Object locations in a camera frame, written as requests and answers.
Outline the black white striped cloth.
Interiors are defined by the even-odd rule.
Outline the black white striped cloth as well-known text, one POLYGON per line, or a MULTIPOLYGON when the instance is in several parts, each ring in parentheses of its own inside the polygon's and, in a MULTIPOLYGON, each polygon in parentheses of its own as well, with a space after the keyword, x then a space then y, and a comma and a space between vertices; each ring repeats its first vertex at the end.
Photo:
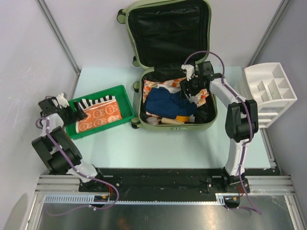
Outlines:
POLYGON ((113 95, 106 95, 105 97, 95 99, 95 100, 82 98, 77 104, 80 106, 82 110, 85 110, 86 108, 89 108, 92 105, 112 101, 115 99, 116 97, 113 95))

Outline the floral tulip print cloth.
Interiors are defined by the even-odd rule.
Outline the floral tulip print cloth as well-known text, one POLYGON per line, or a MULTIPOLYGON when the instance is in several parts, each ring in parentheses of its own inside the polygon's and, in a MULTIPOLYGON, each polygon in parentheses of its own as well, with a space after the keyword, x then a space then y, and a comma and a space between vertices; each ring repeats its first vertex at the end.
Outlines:
MULTIPOLYGON (((144 81, 144 86, 143 86, 143 93, 142 93, 142 102, 145 103, 146 99, 148 97, 149 92, 151 91, 152 88, 157 88, 158 84, 164 84, 172 87, 180 87, 180 82, 185 80, 186 77, 179 78, 179 79, 173 79, 173 80, 167 80, 164 82, 156 82, 156 81, 150 81, 150 80, 145 80, 144 81)), ((206 103, 206 98, 209 96, 209 93, 206 89, 201 90, 198 94, 195 95, 195 97, 198 99, 195 101, 197 107, 202 106, 203 104, 206 103)))

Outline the orange rabbit print cloth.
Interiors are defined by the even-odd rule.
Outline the orange rabbit print cloth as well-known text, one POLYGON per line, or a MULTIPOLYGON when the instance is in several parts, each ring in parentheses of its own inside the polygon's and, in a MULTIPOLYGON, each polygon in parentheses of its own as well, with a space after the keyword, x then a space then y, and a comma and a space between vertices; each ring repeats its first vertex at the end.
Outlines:
POLYGON ((92 105, 83 111, 88 117, 76 123, 76 133, 86 132, 122 119, 116 99, 92 105))

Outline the navy blue cloth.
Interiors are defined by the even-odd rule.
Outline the navy blue cloth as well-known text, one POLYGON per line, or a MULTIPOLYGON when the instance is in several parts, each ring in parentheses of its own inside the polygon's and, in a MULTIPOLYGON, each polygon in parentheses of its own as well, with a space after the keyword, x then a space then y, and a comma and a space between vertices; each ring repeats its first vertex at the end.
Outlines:
POLYGON ((145 110, 153 115, 175 119, 195 114, 197 105, 182 99, 180 91, 170 93, 165 88, 152 88, 145 101, 145 110))

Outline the olive green hard-shell suitcase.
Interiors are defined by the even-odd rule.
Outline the olive green hard-shell suitcase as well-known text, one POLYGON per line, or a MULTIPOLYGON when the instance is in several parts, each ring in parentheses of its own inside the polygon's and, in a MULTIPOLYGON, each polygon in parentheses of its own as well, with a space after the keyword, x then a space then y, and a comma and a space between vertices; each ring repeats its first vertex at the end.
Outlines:
POLYGON ((184 77, 184 62, 197 66, 207 58, 210 47, 211 7, 204 0, 139 0, 117 13, 125 24, 134 51, 133 65, 144 72, 133 84, 137 111, 133 128, 150 131, 206 130, 217 118, 216 97, 210 93, 200 106, 193 123, 181 125, 147 123, 145 85, 184 77))

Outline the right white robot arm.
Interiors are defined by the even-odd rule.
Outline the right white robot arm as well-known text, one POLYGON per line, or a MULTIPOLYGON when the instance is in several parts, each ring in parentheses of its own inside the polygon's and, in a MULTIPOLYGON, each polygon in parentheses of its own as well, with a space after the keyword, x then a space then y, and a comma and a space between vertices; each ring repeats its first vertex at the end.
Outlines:
POLYGON ((240 96, 226 81, 222 73, 215 73, 209 61, 193 65, 183 64, 186 79, 180 87, 188 96, 195 96, 206 89, 218 97, 227 108, 225 131, 230 139, 228 159, 223 168, 221 186, 226 192, 233 192, 244 180, 244 162, 249 143, 259 129, 258 105, 254 99, 240 96))

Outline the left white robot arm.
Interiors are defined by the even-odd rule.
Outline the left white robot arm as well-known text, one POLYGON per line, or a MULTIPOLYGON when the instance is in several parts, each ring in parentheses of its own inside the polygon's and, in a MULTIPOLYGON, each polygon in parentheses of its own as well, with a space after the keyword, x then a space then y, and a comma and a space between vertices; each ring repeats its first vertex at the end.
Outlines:
POLYGON ((80 191, 101 192, 106 180, 98 168, 83 160, 83 157, 64 131, 69 125, 87 119, 83 108, 74 104, 72 108, 64 93, 46 96, 38 103, 41 112, 35 126, 41 135, 32 141, 32 146, 50 174, 74 175, 80 180, 80 191))

